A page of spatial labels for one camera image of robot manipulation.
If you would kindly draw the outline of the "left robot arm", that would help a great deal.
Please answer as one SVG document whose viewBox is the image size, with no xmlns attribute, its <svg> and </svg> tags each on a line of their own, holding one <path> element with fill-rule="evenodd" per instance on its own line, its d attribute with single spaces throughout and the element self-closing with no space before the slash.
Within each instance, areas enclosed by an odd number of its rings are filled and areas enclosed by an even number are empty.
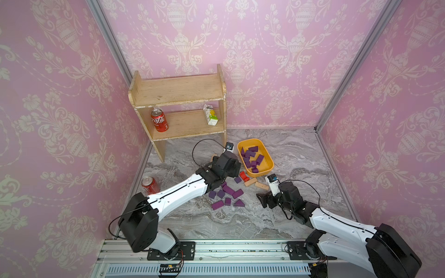
<svg viewBox="0 0 445 278">
<path fill-rule="evenodd" d="M 192 199 L 206 195 L 221 186 L 228 177 L 236 177 L 241 169 L 238 157 L 224 151 L 200 167 L 183 182 L 156 194 L 132 196 L 124 213 L 117 217 L 118 226 L 134 253 L 156 250 L 168 257 L 179 252 L 180 241 L 168 229 L 158 228 L 168 214 Z"/>
</svg>

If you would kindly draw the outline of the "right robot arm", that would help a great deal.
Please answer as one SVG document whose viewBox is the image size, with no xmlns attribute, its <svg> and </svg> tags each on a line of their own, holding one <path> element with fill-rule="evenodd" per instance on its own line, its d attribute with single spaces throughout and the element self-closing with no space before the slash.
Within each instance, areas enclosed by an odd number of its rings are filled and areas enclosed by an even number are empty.
<svg viewBox="0 0 445 278">
<path fill-rule="evenodd" d="M 367 225 L 336 215 L 319 203 L 303 199 L 293 180 L 266 177 L 270 188 L 257 194 L 264 208 L 279 207 L 288 220 L 312 228 L 305 240 L 310 258 L 335 257 L 359 266 L 378 278 L 414 278 L 423 263 L 390 225 Z"/>
</svg>

